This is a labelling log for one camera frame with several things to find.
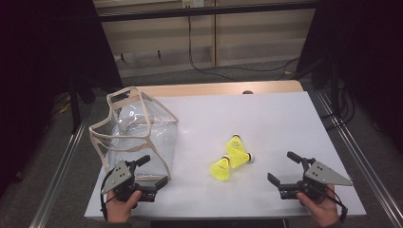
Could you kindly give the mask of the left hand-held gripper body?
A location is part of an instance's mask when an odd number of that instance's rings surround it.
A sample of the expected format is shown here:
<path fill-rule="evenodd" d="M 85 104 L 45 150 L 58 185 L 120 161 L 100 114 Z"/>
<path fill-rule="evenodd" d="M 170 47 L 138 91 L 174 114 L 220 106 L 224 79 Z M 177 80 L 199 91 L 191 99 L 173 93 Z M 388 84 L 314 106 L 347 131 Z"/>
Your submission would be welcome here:
<path fill-rule="evenodd" d="M 136 182 L 135 170 L 147 161 L 119 161 L 110 170 L 101 187 L 101 195 L 113 191 L 119 201 L 128 201 L 135 191 L 141 191 L 140 201 L 154 202 L 158 190 L 155 186 L 140 185 Z"/>

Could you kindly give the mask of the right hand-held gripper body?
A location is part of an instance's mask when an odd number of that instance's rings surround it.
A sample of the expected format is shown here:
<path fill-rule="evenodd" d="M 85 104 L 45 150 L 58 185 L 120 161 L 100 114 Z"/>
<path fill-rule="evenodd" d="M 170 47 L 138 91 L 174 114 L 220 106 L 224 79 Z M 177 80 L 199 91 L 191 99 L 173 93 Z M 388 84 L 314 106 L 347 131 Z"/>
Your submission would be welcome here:
<path fill-rule="evenodd" d="M 282 200 L 296 200 L 297 193 L 304 193 L 310 200 L 324 200 L 328 184 L 352 186 L 353 182 L 314 158 L 302 158 L 302 180 L 294 184 L 280 184 Z"/>

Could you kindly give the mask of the clear bag with beige trim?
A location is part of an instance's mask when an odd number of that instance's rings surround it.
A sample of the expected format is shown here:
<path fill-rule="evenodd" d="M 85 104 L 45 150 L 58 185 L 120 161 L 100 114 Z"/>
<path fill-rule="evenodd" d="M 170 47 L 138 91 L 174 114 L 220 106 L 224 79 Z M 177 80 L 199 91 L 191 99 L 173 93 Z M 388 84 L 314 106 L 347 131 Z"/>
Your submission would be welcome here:
<path fill-rule="evenodd" d="M 178 118 L 163 104 L 131 86 L 108 94 L 108 116 L 89 127 L 90 140 L 103 168 L 148 155 L 150 161 L 134 171 L 140 181 L 171 176 Z"/>

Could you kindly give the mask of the person's left hand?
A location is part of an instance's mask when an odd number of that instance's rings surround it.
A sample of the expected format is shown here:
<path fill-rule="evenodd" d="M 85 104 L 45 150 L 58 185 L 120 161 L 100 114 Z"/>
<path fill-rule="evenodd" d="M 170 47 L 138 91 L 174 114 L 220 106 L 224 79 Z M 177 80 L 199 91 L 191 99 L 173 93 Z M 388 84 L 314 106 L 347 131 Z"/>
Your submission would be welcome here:
<path fill-rule="evenodd" d="M 132 208 L 138 203 L 142 192 L 135 191 L 127 201 L 119 201 L 116 199 L 115 193 L 109 191 L 107 193 L 107 222 L 109 223 L 123 223 L 129 222 L 131 217 Z"/>

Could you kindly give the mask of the person's right hand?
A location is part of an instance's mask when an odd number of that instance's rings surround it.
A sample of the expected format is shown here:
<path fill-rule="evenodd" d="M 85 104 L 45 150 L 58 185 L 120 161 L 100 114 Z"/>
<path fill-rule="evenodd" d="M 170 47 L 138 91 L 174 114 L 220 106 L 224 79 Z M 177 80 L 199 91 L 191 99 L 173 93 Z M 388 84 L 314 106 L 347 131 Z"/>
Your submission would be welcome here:
<path fill-rule="evenodd" d="M 311 217 L 316 228 L 341 227 L 337 207 L 333 201 L 325 199 L 321 204 L 316 204 L 304 193 L 297 193 L 297 198 L 311 212 Z"/>

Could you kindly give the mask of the white table mat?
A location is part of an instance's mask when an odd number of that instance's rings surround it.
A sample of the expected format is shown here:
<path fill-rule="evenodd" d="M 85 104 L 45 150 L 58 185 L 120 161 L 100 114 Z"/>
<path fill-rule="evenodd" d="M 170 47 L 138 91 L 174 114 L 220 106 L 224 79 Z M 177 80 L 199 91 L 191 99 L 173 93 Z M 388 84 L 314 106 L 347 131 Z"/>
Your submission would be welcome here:
<path fill-rule="evenodd" d="M 249 95 L 159 97 L 179 120 L 168 184 L 154 202 L 142 202 L 133 215 L 142 219 L 257 219 L 307 215 L 296 200 L 281 199 L 267 180 L 302 180 L 292 151 L 314 158 L 348 179 L 348 174 L 305 92 Z M 225 145 L 238 134 L 252 162 L 230 166 L 228 180 L 217 180 L 210 166 L 228 156 Z M 335 185 L 352 216 L 365 209 L 353 186 Z"/>

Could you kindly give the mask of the black metal stand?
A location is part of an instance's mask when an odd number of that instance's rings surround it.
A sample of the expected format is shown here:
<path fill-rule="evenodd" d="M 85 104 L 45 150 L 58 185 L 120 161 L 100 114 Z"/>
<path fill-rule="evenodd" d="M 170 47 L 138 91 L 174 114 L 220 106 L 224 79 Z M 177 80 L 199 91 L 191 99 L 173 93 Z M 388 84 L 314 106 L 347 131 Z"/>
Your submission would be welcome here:
<path fill-rule="evenodd" d="M 324 88 L 327 83 L 330 84 L 331 105 L 334 113 L 337 113 L 339 109 L 338 79 L 338 65 L 334 58 L 320 57 L 312 71 L 312 84 L 315 89 Z"/>
<path fill-rule="evenodd" d="M 69 82 L 69 97 L 70 97 L 70 106 L 73 121 L 72 133 L 75 133 L 81 123 L 81 117 L 80 117 L 77 91 L 75 88 L 75 82 L 73 77 L 70 78 Z"/>

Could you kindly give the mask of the beige wooden cabinet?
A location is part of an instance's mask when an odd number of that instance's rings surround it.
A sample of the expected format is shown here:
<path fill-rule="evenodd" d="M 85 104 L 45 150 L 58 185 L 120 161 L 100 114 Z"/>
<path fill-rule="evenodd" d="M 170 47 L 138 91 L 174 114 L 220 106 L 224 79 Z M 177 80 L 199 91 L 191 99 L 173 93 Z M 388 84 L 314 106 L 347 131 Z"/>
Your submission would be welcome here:
<path fill-rule="evenodd" d="M 307 0 L 203 0 L 204 7 Z M 101 14 L 179 10 L 182 0 L 94 0 Z M 301 53 L 313 9 L 103 22 L 123 78 L 255 62 Z"/>

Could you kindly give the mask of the black curtain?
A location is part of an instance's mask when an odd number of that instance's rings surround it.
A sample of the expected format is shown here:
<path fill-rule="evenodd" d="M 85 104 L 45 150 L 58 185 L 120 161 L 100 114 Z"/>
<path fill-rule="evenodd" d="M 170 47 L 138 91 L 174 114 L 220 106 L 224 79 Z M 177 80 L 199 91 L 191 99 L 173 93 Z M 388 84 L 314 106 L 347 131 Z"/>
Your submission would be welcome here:
<path fill-rule="evenodd" d="M 56 95 L 122 80 L 93 0 L 0 0 L 0 198 L 41 141 Z"/>
<path fill-rule="evenodd" d="M 323 87 L 332 64 L 403 154 L 403 0 L 317 0 L 297 69 Z"/>

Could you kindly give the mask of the black metal crossbar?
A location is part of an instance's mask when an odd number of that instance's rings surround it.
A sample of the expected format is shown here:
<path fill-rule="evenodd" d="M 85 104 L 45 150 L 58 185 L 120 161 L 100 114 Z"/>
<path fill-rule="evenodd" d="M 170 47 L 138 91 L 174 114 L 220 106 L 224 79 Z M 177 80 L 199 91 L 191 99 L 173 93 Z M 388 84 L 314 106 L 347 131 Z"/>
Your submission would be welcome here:
<path fill-rule="evenodd" d="M 236 14 L 283 10 L 310 10 L 319 6 L 319 0 L 302 2 L 269 3 L 258 5 L 220 6 L 193 9 L 162 9 L 128 13 L 101 14 L 96 18 L 99 22 L 134 21 L 147 19 L 164 19 L 174 17 L 191 17 L 205 15 Z"/>

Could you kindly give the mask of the white wall socket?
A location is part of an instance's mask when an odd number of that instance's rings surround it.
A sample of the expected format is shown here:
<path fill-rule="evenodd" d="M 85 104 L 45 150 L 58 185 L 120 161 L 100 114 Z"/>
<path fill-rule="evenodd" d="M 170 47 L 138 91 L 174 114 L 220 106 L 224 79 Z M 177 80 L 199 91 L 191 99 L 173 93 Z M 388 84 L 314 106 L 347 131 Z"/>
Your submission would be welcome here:
<path fill-rule="evenodd" d="M 204 1 L 203 0 L 182 0 L 182 7 L 184 9 L 203 8 Z"/>

